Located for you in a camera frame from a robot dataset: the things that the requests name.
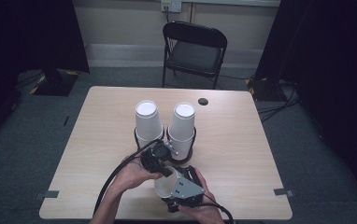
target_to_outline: paper cup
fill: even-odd
[[[169,127],[171,136],[179,141],[185,141],[193,136],[195,109],[187,102],[178,103],[173,111]]]
[[[158,108],[153,101],[145,100],[136,105],[136,134],[145,140],[158,138],[164,127],[158,115]]]
[[[178,179],[181,178],[181,173],[171,166],[165,166],[165,169],[169,169],[173,174],[165,177],[162,176],[154,181],[154,187],[156,194],[161,198],[169,198],[173,194]]]
[[[167,134],[169,135],[170,143],[172,144],[173,149],[175,149],[175,151],[178,153],[177,155],[172,153],[172,158],[176,161],[185,160],[188,157],[191,146],[193,145],[194,130],[191,138],[185,141],[179,141],[174,136],[172,136],[170,133],[170,127],[167,129]]]
[[[140,148],[144,147],[146,144],[148,144],[150,141],[152,140],[155,140],[155,139],[161,139],[162,136],[164,135],[164,128],[162,128],[162,131],[161,133],[159,134],[158,137],[152,139],[152,140],[146,140],[146,139],[143,139],[141,138],[138,134],[137,134],[137,130],[135,131],[136,133],[136,138],[137,138],[137,142],[138,142],[138,145],[140,146]]]

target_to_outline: dark background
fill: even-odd
[[[357,178],[357,1],[282,0],[255,77],[297,83]]]
[[[18,75],[34,69],[89,73],[71,0],[0,0],[0,120]]]

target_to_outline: white wall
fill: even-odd
[[[79,27],[87,44],[162,46],[166,23],[159,1],[74,0]],[[263,49],[277,7],[183,3],[170,20],[188,21],[220,29],[228,50]]]

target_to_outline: upside-down cup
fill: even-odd
[[[187,102],[178,103],[173,111],[169,134],[178,141],[187,141],[193,136],[195,109]]]
[[[157,139],[157,138],[162,139],[163,136],[164,136],[164,130],[162,130],[161,134],[158,137],[156,137],[155,139]],[[148,144],[152,140],[146,140],[146,139],[141,138],[140,136],[138,136],[137,130],[136,130],[136,141],[138,142],[139,148],[144,147],[146,144]]]
[[[158,108],[153,101],[145,100],[136,105],[136,135],[152,141],[160,137],[164,127],[158,115]]]
[[[189,157],[190,150],[193,146],[193,139],[194,139],[194,130],[193,135],[184,141],[179,141],[170,133],[170,127],[167,129],[167,134],[169,136],[170,144],[172,144],[173,149],[177,152],[177,154],[172,153],[172,159],[174,163],[180,161],[186,161]]]

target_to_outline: table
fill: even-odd
[[[208,105],[199,105],[207,98]],[[251,95],[246,91],[92,87],[79,113],[46,198],[45,219],[90,219],[105,181],[121,160],[136,151],[135,107],[142,100],[158,106],[166,128],[179,102],[194,105],[197,136],[189,164],[198,167],[217,202],[235,220],[290,219],[292,210]],[[153,180],[126,191],[117,219],[191,219],[167,212]]]

